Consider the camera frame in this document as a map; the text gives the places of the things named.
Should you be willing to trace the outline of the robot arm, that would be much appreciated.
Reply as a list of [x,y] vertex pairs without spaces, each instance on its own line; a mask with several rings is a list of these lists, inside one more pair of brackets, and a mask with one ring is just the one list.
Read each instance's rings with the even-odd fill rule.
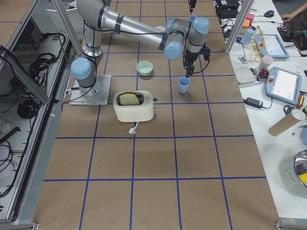
[[89,58],[102,58],[104,32],[123,34],[155,47],[163,51],[168,59],[182,57],[187,78],[195,73],[194,62],[199,55],[203,55],[207,61],[211,58],[210,49],[205,44],[210,22],[205,17],[196,17],[192,21],[171,18],[166,23],[165,31],[162,31],[112,11],[108,0],[78,0],[76,6],[83,19],[83,53]]
[[189,0],[189,12],[193,12],[195,9],[197,0]]

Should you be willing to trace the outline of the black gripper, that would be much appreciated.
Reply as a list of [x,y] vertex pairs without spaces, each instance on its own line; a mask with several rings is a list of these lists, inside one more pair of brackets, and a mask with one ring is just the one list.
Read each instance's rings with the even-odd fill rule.
[[188,42],[187,47],[185,48],[184,56],[183,56],[183,65],[186,68],[185,77],[192,76],[194,73],[194,61],[196,61],[199,55],[203,55],[204,60],[210,62],[211,59],[211,50],[206,43],[202,45],[193,45]]

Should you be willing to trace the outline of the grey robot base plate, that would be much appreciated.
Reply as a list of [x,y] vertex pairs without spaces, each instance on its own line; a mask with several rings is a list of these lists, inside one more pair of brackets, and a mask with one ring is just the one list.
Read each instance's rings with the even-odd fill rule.
[[109,89],[111,84],[111,75],[98,75],[94,87],[89,93],[83,96],[82,92],[86,93],[82,88],[72,91],[70,105],[75,106],[90,106],[90,105],[107,105]]

